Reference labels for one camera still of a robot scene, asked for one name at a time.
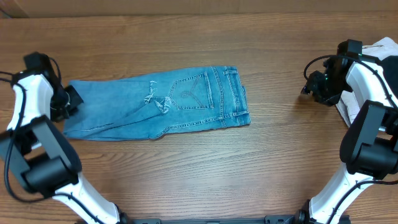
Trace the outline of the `light blue denim jeans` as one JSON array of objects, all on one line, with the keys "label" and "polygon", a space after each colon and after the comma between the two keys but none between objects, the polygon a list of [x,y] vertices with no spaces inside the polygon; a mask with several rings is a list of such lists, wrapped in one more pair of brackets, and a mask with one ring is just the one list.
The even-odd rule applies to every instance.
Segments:
[{"label": "light blue denim jeans", "polygon": [[83,99],[64,124],[63,133],[70,139],[158,139],[251,122],[246,89],[236,67],[192,67],[70,83]]}]

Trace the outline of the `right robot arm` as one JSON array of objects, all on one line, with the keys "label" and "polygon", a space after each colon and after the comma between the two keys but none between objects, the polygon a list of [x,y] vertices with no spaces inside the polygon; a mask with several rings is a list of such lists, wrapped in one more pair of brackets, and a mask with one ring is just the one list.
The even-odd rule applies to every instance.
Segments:
[{"label": "right robot arm", "polygon": [[302,93],[336,106],[348,130],[340,145],[341,165],[319,194],[287,223],[349,223],[345,210],[372,185],[395,185],[397,173],[397,43],[372,45],[348,39],[324,55],[324,72],[304,73]]}]

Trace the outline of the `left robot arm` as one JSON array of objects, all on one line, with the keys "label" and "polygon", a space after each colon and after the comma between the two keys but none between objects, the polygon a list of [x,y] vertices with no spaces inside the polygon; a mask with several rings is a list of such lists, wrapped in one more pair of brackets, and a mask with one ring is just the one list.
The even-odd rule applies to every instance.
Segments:
[{"label": "left robot arm", "polygon": [[71,85],[62,85],[52,57],[34,52],[24,63],[26,69],[7,80],[16,97],[12,119],[1,133],[7,192],[23,201],[11,189],[12,173],[26,192],[41,194],[40,201],[51,198],[65,204],[86,223],[129,223],[128,216],[87,181],[76,150],[54,125],[75,113],[82,98]]}]

